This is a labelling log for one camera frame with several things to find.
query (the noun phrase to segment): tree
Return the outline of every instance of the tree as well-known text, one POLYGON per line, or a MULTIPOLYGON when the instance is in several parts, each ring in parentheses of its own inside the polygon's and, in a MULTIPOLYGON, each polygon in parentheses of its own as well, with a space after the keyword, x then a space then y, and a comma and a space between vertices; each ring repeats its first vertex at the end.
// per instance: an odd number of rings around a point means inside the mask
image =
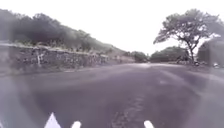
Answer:
POLYGON ((133 56, 136 62, 141 63, 147 61, 147 56, 143 52, 134 51, 131 53, 131 55, 133 56))
POLYGON ((193 50, 200 40, 214 36, 214 26, 218 26, 221 20, 218 16, 203 13, 196 9, 191 9, 184 14, 172 14, 166 17, 163 28, 156 37, 154 44, 164 42, 169 38, 174 38, 180 43, 184 43, 190 52, 191 60, 194 62, 193 50))
POLYGON ((198 49, 198 60, 212 66, 217 63, 219 66, 224 66, 224 38, 216 37, 201 45, 198 49))
POLYGON ((169 61, 186 61, 189 57, 187 49, 180 47, 168 47, 162 51, 153 53, 150 57, 151 62, 169 62, 169 61))

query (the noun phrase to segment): stone wall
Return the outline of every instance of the stone wall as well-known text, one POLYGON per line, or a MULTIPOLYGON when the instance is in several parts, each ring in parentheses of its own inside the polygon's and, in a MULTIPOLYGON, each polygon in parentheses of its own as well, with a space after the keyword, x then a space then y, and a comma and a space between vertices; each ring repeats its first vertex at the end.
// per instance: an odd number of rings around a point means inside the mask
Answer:
POLYGON ((17 46, 0 46, 0 55, 0 73, 49 72, 132 62, 117 57, 17 46))

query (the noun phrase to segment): foliage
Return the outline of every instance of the foliage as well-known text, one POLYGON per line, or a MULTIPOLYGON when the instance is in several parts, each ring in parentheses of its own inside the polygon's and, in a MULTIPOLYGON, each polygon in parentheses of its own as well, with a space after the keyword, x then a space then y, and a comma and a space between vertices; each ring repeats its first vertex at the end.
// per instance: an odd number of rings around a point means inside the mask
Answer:
POLYGON ((187 49, 180 47, 168 47, 162 51, 153 53, 150 57, 151 62, 177 61, 179 58, 188 58, 187 49))
POLYGON ((134 51, 131 53, 131 56, 135 59, 135 62, 146 62, 147 56, 143 52, 134 51))
POLYGON ((224 38, 216 37, 211 39, 198 49, 198 60, 205 62, 207 65, 212 66, 217 63, 224 66, 224 38))
POLYGON ((184 14, 172 14, 166 17, 163 28, 160 30, 154 43, 166 41, 174 38, 180 43, 184 43, 190 51, 191 59, 194 61, 193 50, 200 40, 210 38, 215 34, 220 34, 221 29, 215 31, 215 27, 222 27, 218 16, 203 13, 196 9, 191 9, 184 14))
POLYGON ((33 17, 15 14, 0 9, 0 40, 22 42, 31 45, 45 45, 52 47, 65 47, 77 51, 101 51, 108 49, 121 55, 124 51, 104 44, 90 34, 69 28, 59 21, 45 14, 36 14, 33 17))

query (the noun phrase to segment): white object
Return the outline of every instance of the white object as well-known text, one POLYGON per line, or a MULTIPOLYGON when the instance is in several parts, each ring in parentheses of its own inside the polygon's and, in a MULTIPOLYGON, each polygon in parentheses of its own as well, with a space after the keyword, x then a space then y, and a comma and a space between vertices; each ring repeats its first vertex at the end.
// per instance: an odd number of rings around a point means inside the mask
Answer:
POLYGON ((71 128, 81 128, 81 122, 79 121, 75 121, 73 124, 72 124, 72 127, 71 128))
POLYGON ((44 128, 61 128, 54 116, 54 113, 51 113, 44 128))
POLYGON ((146 120, 144 122, 144 125, 145 125, 145 128, 154 128, 153 125, 152 125, 152 123, 149 120, 146 120))

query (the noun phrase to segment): road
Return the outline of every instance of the road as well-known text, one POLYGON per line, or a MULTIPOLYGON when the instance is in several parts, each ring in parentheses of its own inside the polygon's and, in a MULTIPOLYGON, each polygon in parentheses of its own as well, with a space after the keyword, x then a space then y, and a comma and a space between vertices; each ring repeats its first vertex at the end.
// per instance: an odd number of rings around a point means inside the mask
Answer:
POLYGON ((166 64, 124 64, 0 78, 5 128, 223 128, 223 72, 166 64))

